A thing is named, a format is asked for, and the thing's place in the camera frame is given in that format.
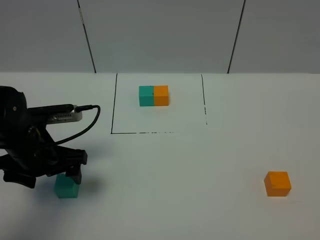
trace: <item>wooden block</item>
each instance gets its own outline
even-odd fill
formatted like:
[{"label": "wooden block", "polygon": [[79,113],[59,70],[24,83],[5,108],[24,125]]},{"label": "wooden block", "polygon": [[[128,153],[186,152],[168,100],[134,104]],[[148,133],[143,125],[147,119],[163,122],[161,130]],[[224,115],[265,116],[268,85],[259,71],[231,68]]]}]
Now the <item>wooden block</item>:
[{"label": "wooden block", "polygon": [[155,105],[154,86],[139,86],[140,107],[150,107]]},{"label": "wooden block", "polygon": [[54,192],[59,199],[76,199],[80,185],[65,174],[58,174],[55,179]]},{"label": "wooden block", "polygon": [[169,105],[169,88],[168,86],[154,86],[154,105]]},{"label": "wooden block", "polygon": [[291,190],[286,171],[269,171],[264,178],[264,184],[269,197],[285,197]]}]

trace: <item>teal cube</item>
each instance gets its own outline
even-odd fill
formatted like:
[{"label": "teal cube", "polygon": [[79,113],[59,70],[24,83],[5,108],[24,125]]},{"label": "teal cube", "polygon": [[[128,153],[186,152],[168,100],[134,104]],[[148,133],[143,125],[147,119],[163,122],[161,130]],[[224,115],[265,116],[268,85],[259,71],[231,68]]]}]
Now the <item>teal cube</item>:
[{"label": "teal cube", "polygon": [[154,86],[139,86],[140,107],[150,107],[155,105]]},{"label": "teal cube", "polygon": [[76,199],[79,192],[79,184],[76,184],[65,174],[58,174],[55,179],[54,192],[59,199]]}]

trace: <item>orange cube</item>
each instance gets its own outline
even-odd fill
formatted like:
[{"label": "orange cube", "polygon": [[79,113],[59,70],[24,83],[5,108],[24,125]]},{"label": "orange cube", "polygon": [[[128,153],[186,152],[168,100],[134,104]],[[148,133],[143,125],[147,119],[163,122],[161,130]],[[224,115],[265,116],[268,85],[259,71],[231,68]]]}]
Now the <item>orange cube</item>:
[{"label": "orange cube", "polygon": [[169,88],[168,86],[154,86],[153,97],[155,106],[169,105]]},{"label": "orange cube", "polygon": [[286,171],[269,171],[264,179],[266,194],[269,197],[285,197],[291,190]]}]

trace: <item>black cable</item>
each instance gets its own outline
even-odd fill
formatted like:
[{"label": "black cable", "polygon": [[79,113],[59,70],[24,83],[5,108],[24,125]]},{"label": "black cable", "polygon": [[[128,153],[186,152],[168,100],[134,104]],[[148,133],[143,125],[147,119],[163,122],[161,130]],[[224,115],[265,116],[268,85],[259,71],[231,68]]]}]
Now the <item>black cable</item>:
[{"label": "black cable", "polygon": [[45,143],[45,144],[39,144],[39,145],[26,145],[26,146],[10,146],[10,145],[0,145],[0,149],[42,149],[42,148],[50,148],[50,147],[55,147],[58,146],[60,144],[65,144],[73,139],[76,139],[80,136],[82,136],[83,134],[85,134],[86,132],[88,132],[98,121],[98,118],[100,116],[100,112],[101,112],[101,108],[99,105],[86,105],[86,106],[77,106],[74,111],[77,113],[80,113],[82,111],[87,111],[87,110],[91,110],[91,109],[97,109],[97,113],[96,116],[94,118],[94,120],[92,121],[92,123],[83,131],[67,137],[65,139],[62,139],[60,141],[56,141],[56,142],[52,142],[52,143]]}]

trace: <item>robotic arm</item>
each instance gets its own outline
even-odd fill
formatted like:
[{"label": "robotic arm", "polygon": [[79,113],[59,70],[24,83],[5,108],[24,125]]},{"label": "robotic arm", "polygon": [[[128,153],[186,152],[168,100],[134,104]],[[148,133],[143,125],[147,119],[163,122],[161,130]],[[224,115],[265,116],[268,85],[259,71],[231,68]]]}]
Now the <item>robotic arm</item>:
[{"label": "robotic arm", "polygon": [[[93,108],[98,112],[92,124],[74,136],[54,142],[46,130],[47,124],[80,121],[82,111]],[[76,184],[81,184],[81,164],[87,164],[86,151],[58,145],[86,133],[99,115],[98,105],[27,108],[22,92],[0,86],[0,148],[8,152],[0,157],[3,180],[34,188],[37,177],[65,172]]]}]

